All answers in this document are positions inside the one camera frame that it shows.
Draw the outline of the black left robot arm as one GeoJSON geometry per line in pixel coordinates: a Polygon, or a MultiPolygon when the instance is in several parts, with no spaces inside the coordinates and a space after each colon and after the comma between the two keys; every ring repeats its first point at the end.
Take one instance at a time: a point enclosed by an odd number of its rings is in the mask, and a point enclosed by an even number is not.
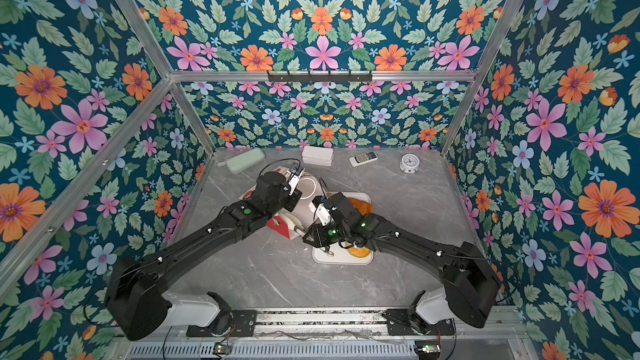
{"type": "Polygon", "coordinates": [[[216,293],[171,292],[171,286],[219,250],[265,227],[281,210],[292,210],[302,194],[298,173],[260,175],[253,192],[221,210],[204,227],[140,260],[119,258],[113,265],[104,304],[130,341],[164,327],[197,327],[225,335],[232,324],[230,306],[216,293]]]}

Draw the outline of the red white paper bag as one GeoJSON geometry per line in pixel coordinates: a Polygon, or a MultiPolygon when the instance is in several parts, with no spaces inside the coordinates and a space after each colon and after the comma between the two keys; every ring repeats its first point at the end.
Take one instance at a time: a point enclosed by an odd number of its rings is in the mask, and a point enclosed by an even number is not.
{"type": "Polygon", "coordinates": [[[269,228],[288,240],[305,235],[316,220],[313,200],[323,196],[320,182],[305,171],[278,168],[261,174],[234,211],[246,233],[269,228]]]}

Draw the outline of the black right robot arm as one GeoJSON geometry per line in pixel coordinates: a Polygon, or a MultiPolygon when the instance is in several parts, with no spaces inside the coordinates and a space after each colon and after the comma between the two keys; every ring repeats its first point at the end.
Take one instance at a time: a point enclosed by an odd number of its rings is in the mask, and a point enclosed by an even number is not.
{"type": "Polygon", "coordinates": [[[439,243],[401,229],[376,213],[363,215],[342,193],[312,201],[313,222],[303,241],[325,251],[366,248],[393,255],[438,278],[441,288],[422,291],[408,308],[408,325],[425,334],[443,320],[458,318],[484,328],[502,285],[477,246],[439,243]]]}

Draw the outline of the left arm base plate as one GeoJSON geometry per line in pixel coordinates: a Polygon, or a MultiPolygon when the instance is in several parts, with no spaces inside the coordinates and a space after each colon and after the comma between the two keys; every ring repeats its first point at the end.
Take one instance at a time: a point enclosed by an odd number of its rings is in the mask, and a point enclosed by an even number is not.
{"type": "Polygon", "coordinates": [[[232,310],[221,313],[207,327],[189,326],[189,338],[248,338],[257,326],[255,310],[232,310]]]}

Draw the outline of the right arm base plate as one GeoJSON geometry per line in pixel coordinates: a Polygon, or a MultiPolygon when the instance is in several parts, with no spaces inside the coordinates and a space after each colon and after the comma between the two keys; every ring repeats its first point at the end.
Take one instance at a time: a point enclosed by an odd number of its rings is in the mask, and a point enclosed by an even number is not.
{"type": "Polygon", "coordinates": [[[427,323],[408,308],[389,308],[382,312],[388,334],[391,336],[453,336],[453,321],[446,319],[437,324],[427,323]]]}

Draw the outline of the fake ring donut bread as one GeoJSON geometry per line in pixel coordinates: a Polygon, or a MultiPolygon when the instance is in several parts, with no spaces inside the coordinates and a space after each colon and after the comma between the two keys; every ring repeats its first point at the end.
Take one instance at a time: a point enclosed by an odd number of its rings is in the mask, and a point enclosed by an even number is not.
{"type": "Polygon", "coordinates": [[[348,249],[348,253],[355,258],[367,258],[372,253],[372,251],[368,248],[359,248],[353,246],[348,249]]]}

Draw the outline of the orange fake croissant bread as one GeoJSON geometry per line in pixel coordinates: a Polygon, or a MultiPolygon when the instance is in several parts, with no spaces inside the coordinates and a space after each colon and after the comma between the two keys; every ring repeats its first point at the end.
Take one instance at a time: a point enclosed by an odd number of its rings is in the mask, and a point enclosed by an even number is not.
{"type": "Polygon", "coordinates": [[[371,205],[371,203],[357,198],[349,198],[348,200],[363,216],[373,212],[373,205],[371,205]]]}

